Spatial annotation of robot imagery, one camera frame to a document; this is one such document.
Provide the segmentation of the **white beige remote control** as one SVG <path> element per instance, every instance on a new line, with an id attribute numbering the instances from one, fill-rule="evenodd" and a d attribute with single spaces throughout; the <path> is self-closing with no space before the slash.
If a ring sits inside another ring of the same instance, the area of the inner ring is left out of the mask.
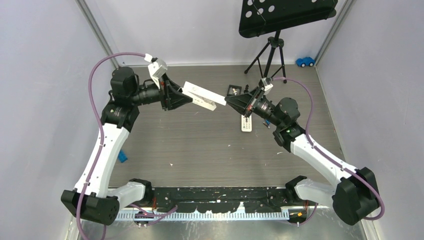
<path id="1" fill-rule="evenodd" d="M 253 130 L 252 126 L 252 116 L 246 117 L 244 115 L 241 116 L 241 131 L 243 133 L 250 133 Z"/>

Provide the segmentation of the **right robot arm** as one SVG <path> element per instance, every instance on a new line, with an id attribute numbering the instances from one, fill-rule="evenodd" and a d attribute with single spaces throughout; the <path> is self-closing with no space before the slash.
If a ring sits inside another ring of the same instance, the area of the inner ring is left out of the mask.
<path id="1" fill-rule="evenodd" d="M 272 133 L 276 143 L 289 153 L 303 159 L 328 181 L 315 182 L 305 176 L 286 183 L 285 198 L 291 205 L 303 200 L 331 207 L 346 224 L 355 225 L 361 220 L 372 220 L 370 214 L 380 210 L 375 219 L 385 213 L 374 173 L 367 167 L 359 169 L 346 163 L 320 146 L 301 127 L 298 103 L 290 97 L 273 104 L 259 87 L 251 92 L 229 95 L 226 103 L 239 114 L 249 117 L 256 114 L 276 127 Z"/>

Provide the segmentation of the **white remote back cover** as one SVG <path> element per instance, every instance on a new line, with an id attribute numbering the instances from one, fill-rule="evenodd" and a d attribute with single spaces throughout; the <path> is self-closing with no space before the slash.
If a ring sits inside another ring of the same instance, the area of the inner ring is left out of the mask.
<path id="1" fill-rule="evenodd" d="M 184 83 L 184 86 L 182 88 L 183 93 L 190 97 L 190 95 L 197 95 L 200 97 L 203 97 L 205 99 L 208 99 L 210 101 L 215 102 L 215 104 L 220 104 L 225 106 L 227 102 L 225 101 L 225 97 L 222 95 L 219 95 L 215 92 L 212 92 L 210 90 L 207 90 L 205 88 L 202 88 L 198 85 L 195 85 L 191 82 L 186 81 Z"/>

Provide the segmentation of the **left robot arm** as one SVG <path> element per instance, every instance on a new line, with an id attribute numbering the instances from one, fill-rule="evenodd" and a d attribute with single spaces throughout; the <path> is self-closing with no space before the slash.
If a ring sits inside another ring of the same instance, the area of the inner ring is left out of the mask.
<path id="1" fill-rule="evenodd" d="M 133 203 L 148 207 L 154 199 L 150 181 L 132 178 L 127 184 L 109 189 L 119 152 L 138 118 L 139 106 L 160 103 L 165 111 L 193 101 L 164 73 L 140 83 L 130 67 L 112 72 L 109 102 L 100 116 L 99 134 L 87 166 L 72 190 L 64 190 L 61 202 L 74 217 L 109 226 L 119 211 Z"/>

